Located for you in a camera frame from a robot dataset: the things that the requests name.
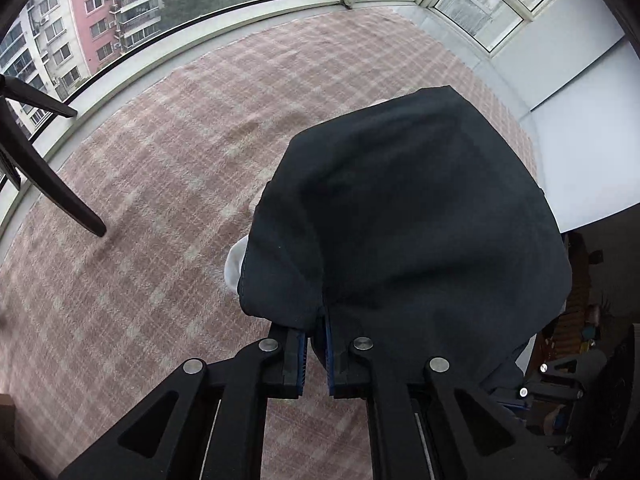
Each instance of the dark wooden chair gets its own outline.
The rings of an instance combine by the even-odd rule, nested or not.
[[[15,78],[0,74],[0,96],[52,112],[75,117],[78,112],[53,97]],[[104,236],[107,228],[87,204],[80,200],[24,136],[11,115],[5,99],[0,99],[0,171],[16,189],[20,175],[16,168],[62,211],[96,236]]]

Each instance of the plaid pattern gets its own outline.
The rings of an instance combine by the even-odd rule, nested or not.
[[[530,140],[492,92],[388,9],[254,34],[109,118],[61,170],[106,236],[40,199],[0,269],[0,391],[18,408],[18,449],[57,474],[184,359],[229,358],[264,336],[223,266],[289,139],[447,84],[535,174]],[[330,399],[312,352],[303,399],[270,402],[263,462],[267,479],[371,478],[364,404]]]

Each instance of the carpet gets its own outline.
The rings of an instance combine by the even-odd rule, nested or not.
[[[40,198],[0,268],[0,391],[17,405],[18,450],[57,474],[183,360],[226,359],[265,336],[268,323],[242,313],[223,266],[289,139],[444,85],[535,176],[531,142],[504,105],[388,9],[256,33],[176,69],[111,116],[60,171],[106,236]],[[304,397],[269,403],[262,477],[370,479],[364,402],[330,399],[309,357]]]

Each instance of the dark fabric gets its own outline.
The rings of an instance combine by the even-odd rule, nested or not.
[[[571,268],[529,172],[451,87],[310,128],[258,204],[245,313],[312,331],[330,313],[398,373],[444,356],[478,383],[558,315]]]

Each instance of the triangular cutout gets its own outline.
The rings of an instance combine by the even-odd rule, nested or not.
[[[118,439],[118,444],[147,458],[156,454],[169,417],[178,401],[177,392],[167,392]]]
[[[480,455],[489,456],[515,444],[511,434],[465,390],[456,390],[455,397]]]

